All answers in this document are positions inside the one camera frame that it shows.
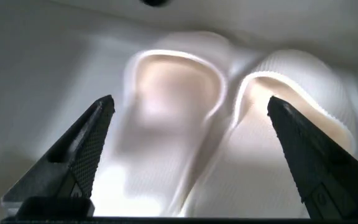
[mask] textured clamp grip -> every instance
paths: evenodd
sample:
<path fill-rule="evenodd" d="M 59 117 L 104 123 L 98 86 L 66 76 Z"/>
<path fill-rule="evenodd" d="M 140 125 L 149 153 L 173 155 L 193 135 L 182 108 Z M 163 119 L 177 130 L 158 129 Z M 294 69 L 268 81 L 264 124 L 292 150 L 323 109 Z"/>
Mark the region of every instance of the textured clamp grip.
<path fill-rule="evenodd" d="M 358 161 L 288 102 L 267 109 L 310 217 L 358 218 Z"/>
<path fill-rule="evenodd" d="M 90 198 L 113 113 L 111 95 L 96 100 L 3 196 L 8 215 L 30 197 Z"/>

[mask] white foam sole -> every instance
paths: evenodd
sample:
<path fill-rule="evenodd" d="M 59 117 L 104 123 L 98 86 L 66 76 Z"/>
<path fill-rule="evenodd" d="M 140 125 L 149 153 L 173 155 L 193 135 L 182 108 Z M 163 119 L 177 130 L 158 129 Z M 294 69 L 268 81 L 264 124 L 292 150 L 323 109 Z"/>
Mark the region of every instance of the white foam sole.
<path fill-rule="evenodd" d="M 310 54 L 275 52 L 241 83 L 230 128 L 191 191 L 186 215 L 304 216 L 304 205 L 267 116 L 272 95 L 290 102 L 345 150 L 355 152 L 354 118 L 340 79 Z"/>
<path fill-rule="evenodd" d="M 128 64 L 126 118 L 111 165 L 100 176 L 111 181 L 97 186 L 110 189 L 103 200 L 111 205 L 96 215 L 172 216 L 180 211 L 195 156 L 227 87 L 222 67 L 209 62 L 216 58 L 203 57 L 206 49 L 195 44 L 196 52 L 189 54 L 179 51 L 178 43 L 229 46 L 214 34 L 179 36 L 163 39 L 157 50 L 141 52 Z"/>

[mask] slipper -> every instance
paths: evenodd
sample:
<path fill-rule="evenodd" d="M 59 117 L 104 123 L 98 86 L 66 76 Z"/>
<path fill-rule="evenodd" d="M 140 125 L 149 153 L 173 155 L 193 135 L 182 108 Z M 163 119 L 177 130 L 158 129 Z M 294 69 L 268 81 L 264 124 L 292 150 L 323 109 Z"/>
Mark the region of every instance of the slipper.
<path fill-rule="evenodd" d="M 291 103 L 347 152 L 355 153 L 354 115 L 339 77 L 308 53 L 274 52 L 243 79 L 231 125 L 186 200 L 187 216 L 305 216 L 267 116 L 272 95 Z"/>
<path fill-rule="evenodd" d="M 220 35 L 179 32 L 130 60 L 126 117 L 111 166 L 100 177 L 106 181 L 92 198 L 109 204 L 96 206 L 95 215 L 180 211 L 198 149 L 226 97 L 229 56 L 229 42 Z"/>

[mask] white slide sandal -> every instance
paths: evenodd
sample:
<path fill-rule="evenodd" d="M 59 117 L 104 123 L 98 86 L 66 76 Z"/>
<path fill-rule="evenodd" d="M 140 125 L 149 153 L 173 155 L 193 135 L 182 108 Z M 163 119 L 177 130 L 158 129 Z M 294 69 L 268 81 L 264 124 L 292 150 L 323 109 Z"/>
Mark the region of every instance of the white slide sandal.
<path fill-rule="evenodd" d="M 186 215 L 307 216 L 267 116 L 272 95 L 291 103 L 345 150 L 355 153 L 354 115 L 339 77 L 306 52 L 279 50 L 243 79 L 231 125 L 186 200 Z"/>
<path fill-rule="evenodd" d="M 220 35 L 178 32 L 130 60 L 126 117 L 99 176 L 105 181 L 93 189 L 94 203 L 109 205 L 96 207 L 96 216 L 180 211 L 198 149 L 226 97 L 230 55 Z"/>

